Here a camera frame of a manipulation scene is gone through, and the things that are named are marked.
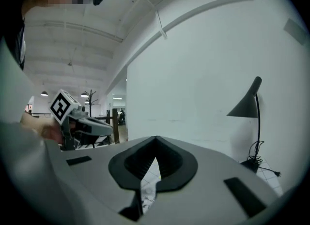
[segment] ceiling light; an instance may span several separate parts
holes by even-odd
[[[88,98],[88,94],[84,92],[84,93],[81,94],[81,97],[82,98]]]
[[[41,93],[41,96],[48,97],[48,94],[47,94],[46,91],[43,91],[43,92]]]

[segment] white sleeve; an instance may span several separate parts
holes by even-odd
[[[4,37],[0,41],[0,121],[20,122],[34,85],[13,58]]]

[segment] person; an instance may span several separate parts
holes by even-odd
[[[20,79],[19,82],[21,82],[22,85],[27,85],[27,82],[29,82],[26,80],[26,77],[16,69],[14,64],[12,64],[12,61],[9,59],[11,57],[8,56],[7,52],[5,52],[6,48],[8,48],[20,69],[24,69],[25,60],[27,58],[26,43],[24,40],[25,17],[27,13],[36,6],[49,7],[57,4],[72,3],[73,1],[76,2],[77,0],[10,0],[5,2],[6,5],[4,5],[4,8],[2,9],[3,11],[10,11],[10,14],[1,16],[0,91],[2,95],[14,95],[8,93],[7,90],[14,88],[15,82],[17,82],[16,79]],[[12,73],[15,71],[18,76],[14,76],[13,79],[13,77],[6,72],[7,69],[11,69]],[[20,91],[16,91],[17,95],[23,93],[23,89],[24,87],[20,87]],[[17,100],[15,101],[17,104],[19,97],[12,98]],[[44,138],[53,139],[59,144],[63,143],[61,128],[55,119],[37,119],[31,116],[31,114],[25,112],[22,112],[23,114],[20,114],[19,116],[19,114],[15,112],[15,110],[18,110],[16,107],[15,109],[9,109],[10,111],[6,112],[5,109],[10,108],[8,106],[13,106],[13,104],[3,102],[1,103],[1,106],[4,112],[1,112],[0,121],[14,122],[18,121],[21,117],[20,122],[24,125],[24,127],[33,129]]]

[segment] lamp cord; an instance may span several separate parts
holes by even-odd
[[[248,151],[248,160],[251,159],[252,162],[255,164],[257,163],[258,164],[258,167],[261,168],[261,169],[265,169],[265,170],[268,170],[268,171],[271,171],[273,172],[277,177],[280,177],[281,176],[281,173],[280,172],[276,172],[276,171],[273,171],[271,169],[268,169],[268,168],[264,168],[264,167],[261,167],[260,164],[262,163],[262,159],[261,159],[261,156],[258,155],[258,152],[260,150],[260,147],[261,145],[264,143],[264,141],[260,141],[260,133],[261,133],[261,114],[260,114],[260,106],[259,106],[259,103],[258,103],[258,96],[257,94],[255,95],[255,99],[256,99],[256,105],[257,105],[257,115],[258,115],[258,136],[257,136],[257,141],[254,142],[249,151]],[[255,148],[254,148],[254,152],[255,152],[255,155],[250,155],[250,152],[251,152],[251,148],[253,147],[253,145],[255,144]]]

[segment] black desk lamp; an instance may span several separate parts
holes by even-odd
[[[234,109],[232,109],[230,113],[227,114],[227,116],[230,116],[230,117],[258,118],[258,137],[257,137],[257,141],[254,143],[255,144],[255,155],[252,156],[249,154],[248,160],[241,163],[242,165],[249,168],[255,173],[257,172],[259,164],[262,161],[260,159],[260,156],[257,156],[259,148],[260,148],[260,143],[261,143],[260,142],[261,117],[260,117],[260,107],[258,104],[257,91],[261,83],[262,83],[262,79],[257,76],[254,79],[252,86],[250,87],[246,95],[243,97],[243,99],[235,106]]]

